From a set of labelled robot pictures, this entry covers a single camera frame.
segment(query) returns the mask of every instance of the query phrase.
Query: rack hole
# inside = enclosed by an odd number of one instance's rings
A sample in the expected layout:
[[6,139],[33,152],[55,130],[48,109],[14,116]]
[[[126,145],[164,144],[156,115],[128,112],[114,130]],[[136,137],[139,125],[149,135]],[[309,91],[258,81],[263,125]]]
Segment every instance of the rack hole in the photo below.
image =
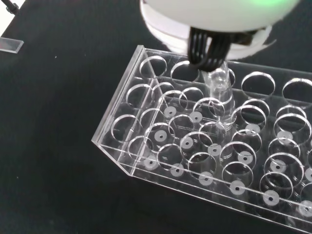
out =
[[275,81],[269,74],[252,72],[244,77],[241,88],[247,96],[263,99],[274,93]]
[[171,78],[185,81],[194,81],[199,76],[199,71],[190,66],[189,61],[178,62],[171,70]]
[[312,102],[312,81],[303,78],[293,78],[288,81],[283,88],[283,96],[289,103],[293,103],[296,106],[309,106]]

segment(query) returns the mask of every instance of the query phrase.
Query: black surface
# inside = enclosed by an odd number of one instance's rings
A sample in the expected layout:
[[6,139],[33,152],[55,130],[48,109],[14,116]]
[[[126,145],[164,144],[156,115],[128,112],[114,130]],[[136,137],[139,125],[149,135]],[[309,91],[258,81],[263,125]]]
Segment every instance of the black surface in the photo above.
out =
[[[252,58],[312,72],[312,1]],[[166,49],[137,0],[26,0],[0,53],[0,233],[292,233],[126,177],[91,138],[138,44]]]

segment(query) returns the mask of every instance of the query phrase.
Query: clear acrylic rack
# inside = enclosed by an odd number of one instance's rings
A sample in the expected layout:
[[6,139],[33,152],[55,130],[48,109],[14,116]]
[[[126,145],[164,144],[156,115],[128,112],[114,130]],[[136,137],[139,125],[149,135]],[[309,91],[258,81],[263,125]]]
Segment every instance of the clear acrylic rack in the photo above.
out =
[[312,74],[227,66],[230,95],[138,46],[93,143],[129,176],[312,233]]

